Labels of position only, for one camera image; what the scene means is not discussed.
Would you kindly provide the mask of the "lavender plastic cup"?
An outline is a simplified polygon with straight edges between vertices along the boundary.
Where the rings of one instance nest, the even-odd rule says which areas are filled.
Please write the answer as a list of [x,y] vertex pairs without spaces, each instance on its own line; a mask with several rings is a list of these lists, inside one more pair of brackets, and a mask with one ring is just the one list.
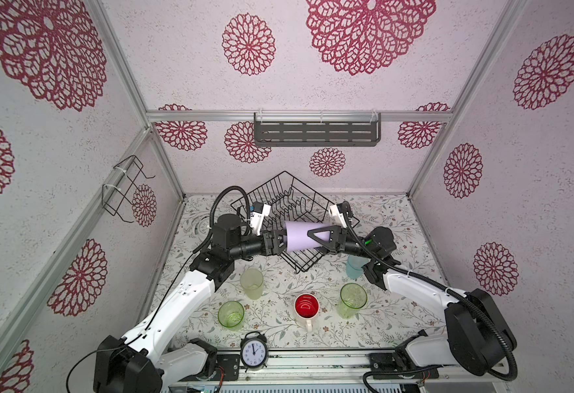
[[312,250],[321,247],[319,242],[314,242],[307,236],[307,230],[310,229],[313,224],[323,224],[323,223],[311,223],[311,222],[300,222],[300,221],[286,221],[286,252],[300,252],[306,250]]

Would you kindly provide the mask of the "teal transparent cup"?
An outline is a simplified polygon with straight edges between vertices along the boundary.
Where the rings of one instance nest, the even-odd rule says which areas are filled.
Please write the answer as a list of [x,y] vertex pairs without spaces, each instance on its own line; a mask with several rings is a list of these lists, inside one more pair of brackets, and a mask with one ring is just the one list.
[[364,274],[363,266],[369,261],[365,257],[350,255],[346,262],[346,275],[352,280],[357,280]]

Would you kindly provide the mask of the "pale yellow textured cup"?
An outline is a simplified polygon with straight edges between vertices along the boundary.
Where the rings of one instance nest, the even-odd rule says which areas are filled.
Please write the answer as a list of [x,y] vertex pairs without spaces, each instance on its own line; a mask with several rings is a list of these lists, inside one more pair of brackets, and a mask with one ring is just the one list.
[[264,290],[264,277],[262,272],[256,268],[250,268],[241,275],[240,284],[244,294],[251,299],[259,299]]

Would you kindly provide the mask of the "green transparent cup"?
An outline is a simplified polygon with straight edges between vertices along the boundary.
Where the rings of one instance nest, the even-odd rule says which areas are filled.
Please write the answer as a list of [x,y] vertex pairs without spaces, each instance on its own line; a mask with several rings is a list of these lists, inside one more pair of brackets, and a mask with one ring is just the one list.
[[361,285],[347,283],[340,290],[336,309],[341,318],[350,319],[366,306],[367,301],[367,292]]
[[218,310],[218,322],[229,330],[241,329],[244,325],[244,306],[239,301],[227,301]]

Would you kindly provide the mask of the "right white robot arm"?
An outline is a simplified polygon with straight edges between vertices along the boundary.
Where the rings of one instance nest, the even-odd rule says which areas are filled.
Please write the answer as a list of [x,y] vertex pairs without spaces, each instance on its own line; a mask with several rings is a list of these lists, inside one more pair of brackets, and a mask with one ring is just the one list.
[[430,309],[445,322],[446,337],[419,335],[401,345],[411,373],[458,365],[475,376],[516,380],[516,340],[486,291],[447,287],[401,267],[392,256],[397,248],[393,232],[385,227],[359,237],[350,227],[323,226],[309,229],[307,236],[328,252],[368,258],[362,269],[369,283]]

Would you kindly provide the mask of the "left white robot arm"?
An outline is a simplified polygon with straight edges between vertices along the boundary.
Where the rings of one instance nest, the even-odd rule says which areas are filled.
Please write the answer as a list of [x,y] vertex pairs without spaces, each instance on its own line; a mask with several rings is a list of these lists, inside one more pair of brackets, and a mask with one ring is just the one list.
[[108,336],[98,346],[95,392],[167,392],[172,384],[201,373],[213,373],[216,350],[195,340],[168,351],[169,342],[187,319],[232,275],[238,260],[280,255],[288,245],[285,229],[263,230],[262,218],[243,221],[221,216],[192,252],[182,281],[157,309],[120,338]]

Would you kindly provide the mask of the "red white mug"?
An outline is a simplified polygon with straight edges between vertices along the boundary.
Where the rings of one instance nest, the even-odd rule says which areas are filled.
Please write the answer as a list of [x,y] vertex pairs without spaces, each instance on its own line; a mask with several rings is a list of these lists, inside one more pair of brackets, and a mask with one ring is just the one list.
[[314,322],[320,312],[320,304],[313,294],[304,293],[296,297],[294,302],[295,321],[298,326],[308,332],[313,330]]

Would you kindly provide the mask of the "white round gauge clock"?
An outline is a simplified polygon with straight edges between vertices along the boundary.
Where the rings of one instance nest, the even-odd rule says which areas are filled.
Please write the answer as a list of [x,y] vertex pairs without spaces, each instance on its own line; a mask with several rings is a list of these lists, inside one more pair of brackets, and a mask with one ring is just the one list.
[[198,237],[205,237],[210,231],[210,218],[209,216],[203,216],[197,220],[195,223],[195,234]]

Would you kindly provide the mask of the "black alarm clock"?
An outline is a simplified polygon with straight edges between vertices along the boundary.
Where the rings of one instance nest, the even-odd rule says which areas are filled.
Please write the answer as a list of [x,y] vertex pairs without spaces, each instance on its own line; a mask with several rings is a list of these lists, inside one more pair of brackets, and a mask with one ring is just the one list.
[[255,371],[267,366],[267,337],[260,331],[247,333],[240,345],[241,363],[246,371]]

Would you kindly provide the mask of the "grey wall shelf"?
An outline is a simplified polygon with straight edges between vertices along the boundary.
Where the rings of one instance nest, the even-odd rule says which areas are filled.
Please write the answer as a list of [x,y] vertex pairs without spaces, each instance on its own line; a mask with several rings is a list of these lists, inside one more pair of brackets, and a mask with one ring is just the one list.
[[258,147],[375,147],[381,124],[370,121],[266,121],[254,113],[254,143]]

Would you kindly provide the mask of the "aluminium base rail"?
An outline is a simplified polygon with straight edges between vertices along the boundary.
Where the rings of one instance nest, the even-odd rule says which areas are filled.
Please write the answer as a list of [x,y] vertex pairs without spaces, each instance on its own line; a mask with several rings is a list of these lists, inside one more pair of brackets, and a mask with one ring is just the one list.
[[239,350],[217,353],[209,380],[186,378],[172,392],[510,392],[508,383],[448,366],[413,376],[384,375],[387,350],[277,350],[256,371],[244,367]]

